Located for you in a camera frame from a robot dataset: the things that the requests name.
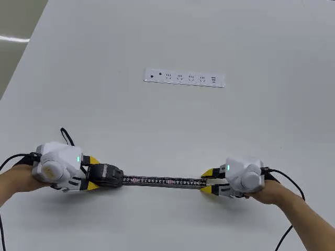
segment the hand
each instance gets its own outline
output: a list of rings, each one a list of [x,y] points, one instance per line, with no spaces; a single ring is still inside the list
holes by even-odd
[[[263,204],[278,205],[284,194],[291,192],[280,183],[273,180],[266,180],[264,188],[255,193],[246,193],[247,197],[253,197],[255,200]]]
[[[35,180],[31,174],[31,170],[32,166],[16,165],[1,176],[8,182],[9,188],[13,193],[34,191],[50,185]]]

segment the power strip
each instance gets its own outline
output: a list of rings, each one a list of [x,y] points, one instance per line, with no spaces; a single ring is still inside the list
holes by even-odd
[[[179,72],[162,69],[146,69],[144,72],[144,81],[219,88],[226,86],[225,77],[222,75],[198,72]]]

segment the black cable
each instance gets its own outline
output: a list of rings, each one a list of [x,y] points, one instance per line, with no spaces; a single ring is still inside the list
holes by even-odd
[[[1,230],[2,250],[3,250],[3,251],[6,251],[5,234],[4,234],[4,227],[2,226],[1,215],[0,215],[0,230]]]
[[[67,132],[67,130],[65,129],[65,128],[61,128],[61,133],[62,133],[62,136],[63,136],[63,138],[65,139],[65,141],[66,141],[66,143],[69,145],[69,143],[70,143],[70,145],[72,145],[72,146],[74,146],[74,142],[73,142],[73,140],[72,140],[72,138],[70,137],[70,135],[68,134],[68,132]]]
[[[279,173],[281,175],[283,175],[285,178],[287,178],[289,181],[292,182],[292,184],[299,190],[300,194],[301,194],[301,197],[304,201],[305,200],[305,195],[304,195],[304,192],[302,191],[302,189],[298,186],[298,184],[296,184],[294,182],[294,180],[292,180],[288,175],[286,175],[285,173],[283,173],[282,171],[279,171],[279,170],[276,170],[276,169],[268,169],[267,170],[269,173],[270,172],[275,172],[275,173]],[[293,226],[291,225],[287,230],[286,232],[283,234],[282,238],[280,239],[280,241],[278,242],[278,245],[276,246],[276,249],[275,251],[278,251],[279,250],[279,247],[281,246],[283,240],[285,239],[285,237],[288,235],[288,233],[292,230]]]
[[[67,130],[66,130],[64,127],[61,128],[61,133],[62,133],[62,136],[63,136],[63,138],[65,139],[66,143],[67,143],[67,144],[70,143],[70,145],[74,146],[74,142],[73,142],[72,138],[70,137],[69,133],[67,132]],[[85,170],[85,168],[84,168],[82,165],[80,166],[80,170],[81,170],[85,175],[87,174],[87,171]]]
[[[1,171],[2,168],[8,163],[8,161],[10,161],[11,159],[13,159],[13,158],[17,158],[17,157],[26,157],[26,156],[30,156],[30,157],[32,157],[30,153],[19,153],[19,154],[15,154],[15,155],[9,157],[9,158],[6,159],[6,160],[4,161],[4,163],[2,163],[2,165],[0,166],[0,171]]]

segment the gray floor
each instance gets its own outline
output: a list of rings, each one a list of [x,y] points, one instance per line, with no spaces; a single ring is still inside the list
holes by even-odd
[[[0,1],[0,99],[47,1]]]

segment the white table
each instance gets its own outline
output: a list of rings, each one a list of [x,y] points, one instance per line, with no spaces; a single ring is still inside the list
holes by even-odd
[[[132,175],[195,177],[258,156],[335,224],[334,8],[49,0],[0,102],[1,159],[62,142],[60,127]],[[227,88],[145,83],[145,67],[225,74]],[[1,213],[8,250],[272,250],[289,226],[251,199],[149,187],[43,188]],[[286,249],[304,250],[295,233]]]

